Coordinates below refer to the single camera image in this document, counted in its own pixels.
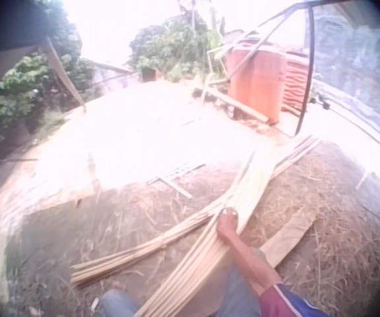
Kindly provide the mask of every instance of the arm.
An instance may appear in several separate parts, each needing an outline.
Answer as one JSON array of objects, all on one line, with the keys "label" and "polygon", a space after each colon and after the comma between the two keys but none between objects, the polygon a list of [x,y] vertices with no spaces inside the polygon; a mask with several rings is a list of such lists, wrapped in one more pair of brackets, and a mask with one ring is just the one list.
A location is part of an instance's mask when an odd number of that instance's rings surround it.
[{"label": "arm", "polygon": [[237,213],[228,208],[216,225],[218,237],[230,247],[233,260],[240,268],[247,282],[259,297],[269,287],[281,283],[279,274],[260,255],[241,241],[237,229]]}]

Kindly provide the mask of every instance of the orange water tank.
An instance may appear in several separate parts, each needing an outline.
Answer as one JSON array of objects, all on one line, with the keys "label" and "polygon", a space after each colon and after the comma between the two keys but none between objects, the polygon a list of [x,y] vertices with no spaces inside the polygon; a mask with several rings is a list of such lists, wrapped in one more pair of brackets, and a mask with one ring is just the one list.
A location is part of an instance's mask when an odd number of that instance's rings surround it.
[{"label": "orange water tank", "polygon": [[285,79],[283,103],[301,110],[309,73],[307,55],[287,52],[287,72]]},{"label": "orange water tank", "polygon": [[[249,53],[252,45],[236,46],[227,59],[228,73]],[[286,54],[273,46],[262,46],[232,78],[228,94],[277,123],[284,93]]]}]

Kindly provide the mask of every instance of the sky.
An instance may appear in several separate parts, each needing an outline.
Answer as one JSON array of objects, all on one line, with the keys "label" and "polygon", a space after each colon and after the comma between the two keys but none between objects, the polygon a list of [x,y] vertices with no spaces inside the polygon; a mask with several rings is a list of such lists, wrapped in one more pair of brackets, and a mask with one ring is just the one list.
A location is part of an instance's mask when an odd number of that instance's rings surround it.
[{"label": "sky", "polygon": [[[225,16],[226,31],[247,30],[296,0],[212,0],[218,16]],[[197,0],[205,16],[208,1]],[[149,25],[161,24],[179,14],[177,0],[64,0],[69,19],[75,23],[83,41],[82,56],[98,62],[122,65],[131,54],[129,42]],[[272,41],[303,45],[304,12],[286,21]]]}]

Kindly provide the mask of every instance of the hand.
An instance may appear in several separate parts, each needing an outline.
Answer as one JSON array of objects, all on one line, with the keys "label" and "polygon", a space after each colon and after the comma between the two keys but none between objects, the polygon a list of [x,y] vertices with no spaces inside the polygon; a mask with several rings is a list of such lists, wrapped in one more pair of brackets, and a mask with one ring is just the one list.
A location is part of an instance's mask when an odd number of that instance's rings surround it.
[{"label": "hand", "polygon": [[216,233],[225,243],[229,243],[231,237],[236,235],[238,214],[232,207],[227,207],[216,222]]}]

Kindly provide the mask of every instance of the concrete wall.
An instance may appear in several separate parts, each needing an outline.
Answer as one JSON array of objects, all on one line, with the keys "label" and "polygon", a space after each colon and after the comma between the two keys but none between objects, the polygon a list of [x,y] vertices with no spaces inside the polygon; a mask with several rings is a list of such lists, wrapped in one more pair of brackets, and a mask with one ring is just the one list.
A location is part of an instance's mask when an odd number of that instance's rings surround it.
[{"label": "concrete wall", "polygon": [[355,29],[332,5],[315,8],[315,26],[314,78],[341,90],[340,99],[380,129],[380,27]]}]

